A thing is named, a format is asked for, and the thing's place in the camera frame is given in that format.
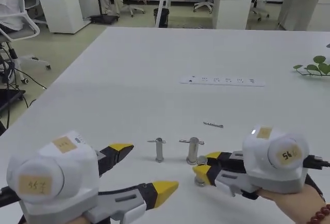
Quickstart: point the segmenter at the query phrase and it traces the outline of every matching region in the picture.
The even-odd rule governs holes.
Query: handwritten number
[[[292,154],[289,151],[286,151],[285,153],[282,154],[282,157],[287,160],[290,157],[292,157]]]
[[[28,183],[28,187],[34,191],[39,191],[40,194],[45,194],[46,183],[45,182],[38,182],[38,181],[30,181]]]

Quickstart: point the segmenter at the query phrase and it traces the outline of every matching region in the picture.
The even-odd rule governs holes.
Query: paper label
[[[268,140],[272,130],[273,129],[271,127],[261,127],[259,133],[257,134],[257,138]]]
[[[53,141],[53,144],[62,152],[67,153],[77,148],[66,136]]]
[[[19,192],[27,195],[50,195],[53,180],[51,177],[21,175],[19,179]]]
[[[292,145],[290,148],[283,149],[277,153],[277,158],[281,165],[286,166],[302,158],[301,149],[298,145]]]

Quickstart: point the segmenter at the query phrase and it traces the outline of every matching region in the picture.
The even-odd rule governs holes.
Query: green plant
[[[322,55],[315,56],[313,58],[313,61],[316,63],[309,64],[304,69],[307,71],[307,73],[302,73],[298,71],[299,68],[303,67],[303,65],[295,65],[293,68],[300,73],[301,75],[313,75],[313,76],[330,76],[330,64],[326,64],[325,57]]]

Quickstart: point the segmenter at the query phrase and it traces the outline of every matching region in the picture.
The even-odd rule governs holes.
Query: plant leaf
[[[301,68],[303,65],[295,65],[293,68],[294,69],[298,69],[298,68]]]
[[[307,67],[306,67],[307,70],[312,70],[312,71],[318,71],[320,72],[319,68],[315,65],[312,65],[312,64],[309,64]]]
[[[327,75],[329,73],[329,66],[325,63],[320,63],[319,64],[319,69],[322,73],[324,73],[325,75]]]
[[[317,64],[324,63],[325,57],[323,55],[318,55],[313,58],[313,61]]]

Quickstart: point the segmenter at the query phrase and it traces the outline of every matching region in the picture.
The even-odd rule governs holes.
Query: metal pin
[[[203,124],[213,126],[213,127],[219,127],[221,129],[223,129],[223,125],[217,125],[217,124],[214,124],[214,123],[211,123],[211,122],[203,122]]]
[[[164,160],[163,157],[163,140],[161,138],[156,139],[156,161],[161,163]]]
[[[179,140],[179,142],[183,142],[183,143],[190,143],[190,141],[189,141],[189,140]],[[204,145],[204,144],[205,144],[205,142],[203,142],[202,140],[200,140],[199,144],[200,144],[200,145]]]
[[[200,143],[200,140],[196,137],[192,137],[189,140],[189,152],[187,156],[187,163],[189,165],[195,165],[197,164],[197,153],[198,153],[198,145]]]
[[[205,186],[205,182],[197,176],[195,176],[194,182],[195,182],[195,185],[197,185],[199,187]]]
[[[156,140],[147,140],[147,142],[156,143],[157,142],[157,139]]]
[[[207,157],[205,157],[205,156],[199,156],[198,159],[197,159],[197,164],[199,166],[201,166],[201,165],[207,165]]]

